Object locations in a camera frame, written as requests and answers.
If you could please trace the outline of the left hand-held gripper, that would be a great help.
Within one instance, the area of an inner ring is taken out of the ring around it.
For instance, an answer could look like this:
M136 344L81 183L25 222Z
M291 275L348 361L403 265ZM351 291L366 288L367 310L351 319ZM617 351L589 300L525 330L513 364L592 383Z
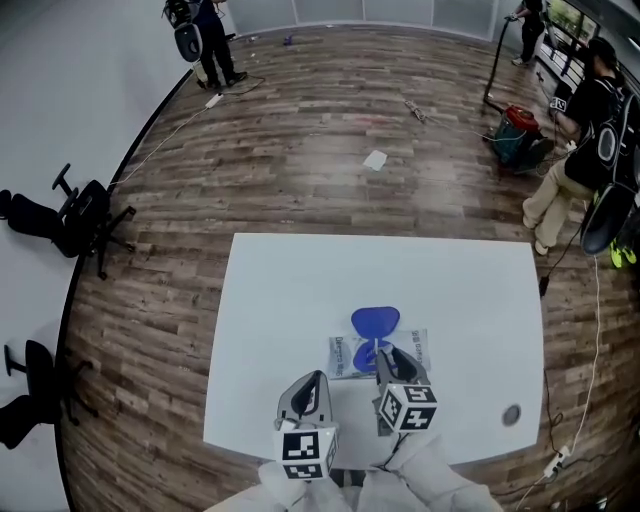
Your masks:
M326 375L315 370L294 382L279 399L278 416L284 420L276 423L273 434L275 461L286 478L293 481L329 478L338 451L339 427L331 423L333 413ZM313 424L293 421L301 419Z

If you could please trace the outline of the black metal railing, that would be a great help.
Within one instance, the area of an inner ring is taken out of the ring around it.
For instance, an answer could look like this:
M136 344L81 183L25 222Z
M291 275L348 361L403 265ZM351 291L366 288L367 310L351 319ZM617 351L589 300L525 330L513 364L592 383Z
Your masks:
M561 30L554 31L556 45L550 36L543 34L538 59L558 79L575 90L585 78L586 45Z

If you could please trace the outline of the black office chair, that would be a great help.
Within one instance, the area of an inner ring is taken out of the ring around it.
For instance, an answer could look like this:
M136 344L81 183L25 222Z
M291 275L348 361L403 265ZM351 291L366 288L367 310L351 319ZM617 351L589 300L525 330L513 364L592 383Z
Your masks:
M104 258L107 245L114 243L133 253L135 246L114 235L114 230L136 209L127 207L114 216L107 189L98 181L90 181L82 190L71 188L66 180L70 169L65 165L52 187L61 188L66 201L59 210L36 203L22 194L0 191L0 220L15 232L50 240L67 258L95 256L97 275L107 279Z
M34 340L26 342L24 364L12 357L8 345L3 349L7 375L24 373L28 387L26 394L0 407L0 444L8 450L18 447L35 426L56 425L62 415L61 403L64 403L67 418L74 426L79 425L79 420L73 414L72 402L93 417L99 416L98 411L88 405L76 390L76 381L82 371L94 368L91 361L82 360L72 368L66 359L71 351L66 349L56 365L48 349Z

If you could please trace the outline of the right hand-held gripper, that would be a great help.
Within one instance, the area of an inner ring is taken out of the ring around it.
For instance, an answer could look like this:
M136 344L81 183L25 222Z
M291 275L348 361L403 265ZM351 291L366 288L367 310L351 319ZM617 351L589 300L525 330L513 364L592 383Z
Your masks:
M438 403L420 362L396 347L380 349L376 355L376 382L379 389L384 389L373 401L379 436L429 429Z

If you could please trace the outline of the clear plastic packet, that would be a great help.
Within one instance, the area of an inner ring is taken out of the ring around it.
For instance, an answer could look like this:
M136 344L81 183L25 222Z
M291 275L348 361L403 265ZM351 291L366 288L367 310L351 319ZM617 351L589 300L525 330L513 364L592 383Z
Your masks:
M380 349L402 349L431 371L426 329L400 330L400 312L391 306L360 308L351 315L353 332L329 338L325 373L331 380L369 378L376 375L376 360L368 361L371 341L381 339Z

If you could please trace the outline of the dark framed window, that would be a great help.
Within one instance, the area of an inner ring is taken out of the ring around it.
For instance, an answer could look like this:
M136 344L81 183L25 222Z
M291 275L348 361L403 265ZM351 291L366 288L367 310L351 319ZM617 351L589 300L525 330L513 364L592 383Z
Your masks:
M587 42L598 33L598 24L566 0L547 0L552 23L572 37Z

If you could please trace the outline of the red vacuum cleaner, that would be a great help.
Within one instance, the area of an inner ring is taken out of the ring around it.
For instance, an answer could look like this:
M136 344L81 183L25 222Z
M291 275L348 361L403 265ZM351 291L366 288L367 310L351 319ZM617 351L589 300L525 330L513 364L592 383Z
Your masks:
M529 110L510 105L499 111L498 127L489 131L484 139L502 168L516 175L533 172L552 153L555 141L542 134Z

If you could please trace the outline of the person's right forearm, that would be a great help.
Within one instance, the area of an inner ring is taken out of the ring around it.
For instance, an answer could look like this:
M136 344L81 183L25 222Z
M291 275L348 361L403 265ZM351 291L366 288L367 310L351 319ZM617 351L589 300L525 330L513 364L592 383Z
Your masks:
M442 440L411 434L380 470L369 471L357 512L504 512L485 485L456 473Z

